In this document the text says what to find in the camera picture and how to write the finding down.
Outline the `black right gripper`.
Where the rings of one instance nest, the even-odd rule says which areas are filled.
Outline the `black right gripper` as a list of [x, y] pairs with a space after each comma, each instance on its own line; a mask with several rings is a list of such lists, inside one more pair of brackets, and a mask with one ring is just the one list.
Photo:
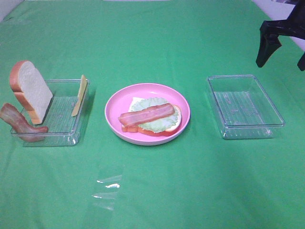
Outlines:
[[[282, 45], [279, 35], [305, 39], [305, 1], [299, 0], [284, 20], [264, 21], [260, 27], [260, 46], [256, 64], [262, 68], [270, 56]], [[305, 53], [297, 63], [299, 70], [305, 70]]]

